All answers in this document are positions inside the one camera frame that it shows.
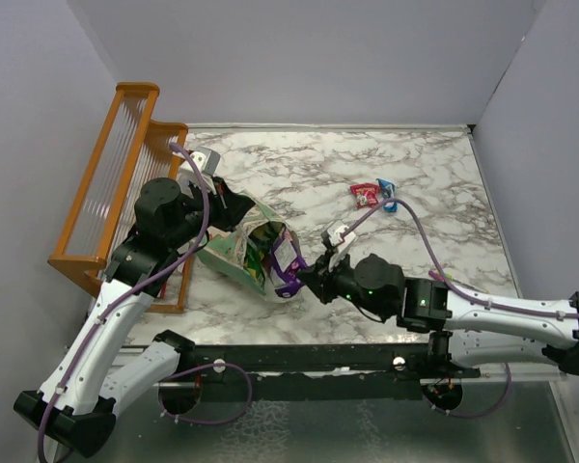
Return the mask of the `purple snack packet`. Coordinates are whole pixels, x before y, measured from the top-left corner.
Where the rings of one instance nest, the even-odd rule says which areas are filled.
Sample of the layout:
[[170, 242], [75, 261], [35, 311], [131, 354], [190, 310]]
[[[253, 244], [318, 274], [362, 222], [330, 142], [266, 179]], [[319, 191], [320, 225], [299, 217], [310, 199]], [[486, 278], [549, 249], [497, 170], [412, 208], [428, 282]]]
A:
[[306, 269], [294, 234], [283, 228], [266, 257], [268, 279], [274, 293], [283, 299], [295, 296], [304, 284], [298, 278], [298, 272]]

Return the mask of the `green illustrated paper bag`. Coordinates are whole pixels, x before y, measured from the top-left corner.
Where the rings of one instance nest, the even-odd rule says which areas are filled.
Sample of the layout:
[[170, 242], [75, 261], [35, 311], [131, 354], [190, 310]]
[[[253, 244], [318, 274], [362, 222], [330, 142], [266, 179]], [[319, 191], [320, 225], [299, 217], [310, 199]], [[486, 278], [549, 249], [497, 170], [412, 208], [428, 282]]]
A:
[[272, 223], [278, 235], [283, 228], [288, 228], [294, 234], [300, 249], [298, 235], [286, 220], [267, 204], [258, 199], [253, 201], [255, 205], [234, 231], [220, 231], [214, 227], [209, 229], [210, 242], [204, 250], [198, 253], [198, 258], [208, 269], [225, 275], [233, 282], [258, 293], [268, 301], [281, 302], [289, 300], [280, 298], [274, 293], [268, 279], [266, 259], [264, 260], [264, 286], [259, 286], [249, 272], [243, 268], [247, 238], [253, 229], [264, 223]]

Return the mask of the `red snack packet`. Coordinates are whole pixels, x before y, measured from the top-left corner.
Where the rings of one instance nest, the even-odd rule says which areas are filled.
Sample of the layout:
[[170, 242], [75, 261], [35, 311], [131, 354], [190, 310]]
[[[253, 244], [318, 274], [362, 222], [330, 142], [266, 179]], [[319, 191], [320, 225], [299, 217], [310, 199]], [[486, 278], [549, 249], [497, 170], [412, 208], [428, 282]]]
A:
[[349, 186], [349, 191], [353, 195], [358, 208], [375, 207], [378, 203], [377, 195], [380, 188], [377, 184], [369, 182], [352, 184]]

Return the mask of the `blue snack packet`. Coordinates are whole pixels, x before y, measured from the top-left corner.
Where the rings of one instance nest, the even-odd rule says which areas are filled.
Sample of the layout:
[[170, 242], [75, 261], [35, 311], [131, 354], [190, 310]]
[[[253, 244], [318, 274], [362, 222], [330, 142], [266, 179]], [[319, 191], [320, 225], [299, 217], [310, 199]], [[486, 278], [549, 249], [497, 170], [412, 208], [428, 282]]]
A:
[[382, 201], [385, 205], [382, 207], [386, 212], [396, 213], [398, 210], [398, 204], [392, 202], [392, 199], [396, 197], [396, 185], [389, 180], [384, 178], [379, 178], [377, 180], [380, 193], [382, 195]]

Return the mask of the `green spring tea packet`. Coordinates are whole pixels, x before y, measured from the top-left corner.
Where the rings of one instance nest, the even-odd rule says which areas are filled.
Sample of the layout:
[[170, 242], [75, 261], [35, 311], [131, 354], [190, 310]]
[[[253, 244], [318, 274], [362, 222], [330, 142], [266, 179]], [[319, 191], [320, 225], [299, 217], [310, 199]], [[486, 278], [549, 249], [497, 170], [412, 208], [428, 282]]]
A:
[[264, 286], [264, 260], [268, 256], [277, 235], [278, 232], [274, 225], [267, 222], [253, 229], [247, 238], [243, 268], [249, 272], [259, 286]]

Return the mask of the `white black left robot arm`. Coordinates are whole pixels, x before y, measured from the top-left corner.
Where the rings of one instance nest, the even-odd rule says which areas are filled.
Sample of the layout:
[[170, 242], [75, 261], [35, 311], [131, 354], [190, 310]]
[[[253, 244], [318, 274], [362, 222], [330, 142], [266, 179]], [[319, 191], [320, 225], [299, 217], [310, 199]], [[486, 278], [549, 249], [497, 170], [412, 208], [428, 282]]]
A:
[[170, 178], [148, 181], [135, 202], [135, 223], [114, 250], [96, 303], [63, 361], [34, 391], [19, 394], [14, 410], [44, 440], [89, 458], [108, 441], [119, 415], [154, 383], [183, 380], [199, 370], [193, 341], [170, 330], [157, 335], [135, 361], [109, 371], [126, 336], [152, 305], [187, 254], [194, 254], [207, 229], [231, 232], [254, 201], [217, 177], [213, 186], [181, 192]]

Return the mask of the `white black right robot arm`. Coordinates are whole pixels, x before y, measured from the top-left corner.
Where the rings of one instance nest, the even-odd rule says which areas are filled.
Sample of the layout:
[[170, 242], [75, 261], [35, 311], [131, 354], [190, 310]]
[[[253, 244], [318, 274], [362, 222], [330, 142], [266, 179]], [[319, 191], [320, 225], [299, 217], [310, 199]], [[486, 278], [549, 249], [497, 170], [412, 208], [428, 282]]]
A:
[[356, 265], [322, 256], [297, 274], [323, 304], [344, 298], [380, 321], [394, 319], [427, 334], [426, 370], [536, 363], [579, 376], [579, 291], [563, 300], [492, 296], [440, 281], [407, 278], [398, 265], [371, 254]]

